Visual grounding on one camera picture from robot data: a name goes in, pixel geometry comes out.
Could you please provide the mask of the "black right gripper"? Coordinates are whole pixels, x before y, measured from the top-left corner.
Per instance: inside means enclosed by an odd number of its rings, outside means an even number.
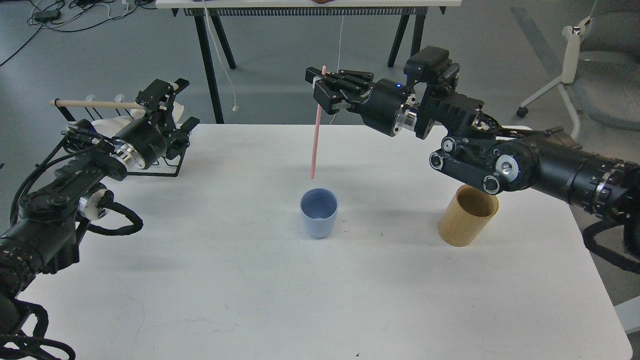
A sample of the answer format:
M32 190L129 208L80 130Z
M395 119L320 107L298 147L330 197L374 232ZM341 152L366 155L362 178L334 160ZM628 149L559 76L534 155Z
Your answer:
M374 75L368 71L322 71L315 67L305 70L305 80L313 85L314 100L329 115L342 109L357 113L350 98L366 93L368 98L358 107L364 125L389 137L396 136L402 129L416 130L416 94L395 80L381 79L374 84Z

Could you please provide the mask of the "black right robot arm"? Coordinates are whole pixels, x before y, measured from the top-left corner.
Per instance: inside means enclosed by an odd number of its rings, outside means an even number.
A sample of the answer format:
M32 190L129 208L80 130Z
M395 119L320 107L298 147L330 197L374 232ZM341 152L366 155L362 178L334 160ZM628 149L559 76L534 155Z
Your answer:
M638 274L639 165L582 150L562 127L503 127L483 101L456 91L459 64L444 48L427 46L407 60L406 83L374 80L370 71L309 67L305 80L329 115L345 109L389 137L407 129L425 139L446 129L430 166L489 195L531 188L598 217L582 231L586 249Z

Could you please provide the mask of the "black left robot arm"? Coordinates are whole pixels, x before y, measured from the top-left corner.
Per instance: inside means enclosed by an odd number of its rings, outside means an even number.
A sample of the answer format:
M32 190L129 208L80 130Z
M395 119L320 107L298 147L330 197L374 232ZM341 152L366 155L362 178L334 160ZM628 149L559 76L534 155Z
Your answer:
M55 274L80 259L87 232L127 236L143 228L142 219L118 203L104 178L155 176L165 162L176 177L199 119L179 123L183 108L175 98L186 79L156 79L134 102L55 99L67 120L62 140L23 181L10 209L10 228L1 235L1 358L52 360L50 347L75 359L64 342L47 339L46 310L18 300L39 274Z

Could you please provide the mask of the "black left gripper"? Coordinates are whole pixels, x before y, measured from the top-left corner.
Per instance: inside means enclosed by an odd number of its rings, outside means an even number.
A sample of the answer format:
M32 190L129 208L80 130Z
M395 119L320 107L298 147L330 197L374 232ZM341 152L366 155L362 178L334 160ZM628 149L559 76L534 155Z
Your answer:
M182 157L190 146L192 130L201 123L199 118L189 117L174 129L177 123L175 98L189 86L189 80L183 78L173 82L155 79L146 89L139 91L135 102L146 115L131 121L114 135L115 152L112 157L127 170L146 170L164 156L168 160Z

